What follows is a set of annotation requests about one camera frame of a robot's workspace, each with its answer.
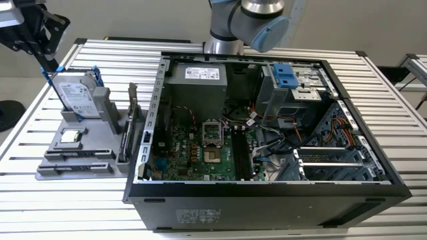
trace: blue tab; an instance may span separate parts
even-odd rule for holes
[[[96,65],[94,66],[92,71],[94,71],[95,77],[96,77],[96,85],[98,85],[99,87],[104,87],[104,81],[103,81],[103,78],[102,78],[102,71],[100,71],[100,69],[96,67]]]
[[[299,87],[299,81],[295,78],[292,67],[288,64],[274,64],[272,74],[276,78],[279,88],[296,89]]]

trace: label sticker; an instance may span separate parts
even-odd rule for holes
[[[250,118],[254,119],[256,116],[258,116],[256,112],[252,112],[251,115],[250,115]]]
[[[222,216],[220,209],[176,209],[176,221],[180,224],[214,224]]]
[[[186,79],[220,80],[220,69],[206,67],[187,67]]]
[[[72,110],[82,117],[99,117],[88,87],[82,83],[62,82],[59,84],[64,101],[72,106]]]
[[[246,122],[246,124],[247,124],[248,126],[252,126],[254,123],[255,123],[255,120],[254,120],[254,119],[250,119],[250,120],[247,120],[247,122]]]

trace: cable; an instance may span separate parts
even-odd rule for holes
[[[339,122],[341,125],[349,124],[349,122],[347,122],[347,120],[346,120],[345,118],[337,118],[337,119],[338,119],[338,122]],[[345,136],[346,136],[346,138],[347,138],[349,144],[350,144],[351,146],[355,146],[357,143],[355,143],[355,140],[354,140],[354,138],[353,138],[353,136],[351,136],[351,133],[349,132],[349,129],[343,128],[343,129],[342,129],[342,132],[345,133]]]
[[[419,104],[417,105],[415,110],[421,109],[423,103],[425,103],[425,101],[422,100],[422,101],[419,102]]]
[[[172,108],[172,112],[175,109],[186,109],[188,112],[190,112],[190,115],[191,115],[191,118],[192,118],[192,128],[194,130],[196,131],[198,128],[196,128],[196,118],[195,118],[195,114],[194,114],[194,111],[191,111],[186,106],[176,106]]]
[[[304,139],[304,141],[302,141],[299,144],[296,144],[295,146],[292,146],[291,148],[288,148],[287,150],[284,151],[270,151],[270,153],[266,155],[266,156],[258,156],[255,159],[260,159],[260,158],[267,158],[272,155],[286,155],[286,154],[290,154],[292,153],[292,151],[298,148],[298,147],[302,147],[304,146],[314,138],[318,138],[318,141],[319,141],[319,147],[322,146],[322,142],[323,142],[323,136],[322,134],[314,134],[311,135],[307,139]]]
[[[260,118],[264,117],[263,114],[259,114],[259,113],[255,111],[255,104],[254,104],[254,103],[252,103],[251,110],[252,110],[254,113],[256,113],[256,115],[258,115]],[[295,116],[278,116],[278,118],[279,118],[279,119],[292,119],[292,120],[294,120],[294,123],[292,123],[292,124],[294,124],[295,133],[296,133],[299,142],[302,142],[302,141],[303,141],[302,135],[300,135],[299,129],[298,129],[298,127],[296,127],[296,117],[295,117]]]
[[[405,85],[403,87],[401,87],[399,92],[402,91],[402,89],[405,89],[407,87],[407,85],[414,82],[414,80],[417,79],[417,77],[414,77]]]
[[[338,123],[342,125],[342,124],[349,124],[349,122],[346,121],[346,119],[343,119],[343,118],[333,118],[333,121],[331,121],[331,131],[329,132],[329,135],[327,135],[327,137],[326,137],[326,140],[323,141],[323,144],[326,144],[330,140],[331,140],[331,138],[333,138],[333,136],[334,136],[334,133],[335,133],[335,128],[334,128],[334,123],[335,123],[335,121],[338,121]],[[355,143],[355,140],[354,140],[354,138],[353,138],[353,135],[351,135],[351,133],[349,132],[349,130],[347,129],[342,129],[342,132],[343,132],[343,134],[345,134],[345,136],[346,136],[346,138],[347,138],[347,142],[349,142],[349,144],[351,145],[351,146],[355,146],[357,145],[357,143]]]

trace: slotted metal surface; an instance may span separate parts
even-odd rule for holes
[[[144,108],[160,51],[202,49],[200,44],[88,40],[72,47],[63,64],[100,68],[119,108],[128,105],[128,83],[138,83]],[[62,120],[60,101],[46,86],[0,147],[0,239],[427,239],[426,123],[370,59],[351,51],[286,48],[264,54],[247,48],[246,54],[329,61],[414,197],[350,229],[152,233],[134,206],[122,203],[124,178],[35,180]]]

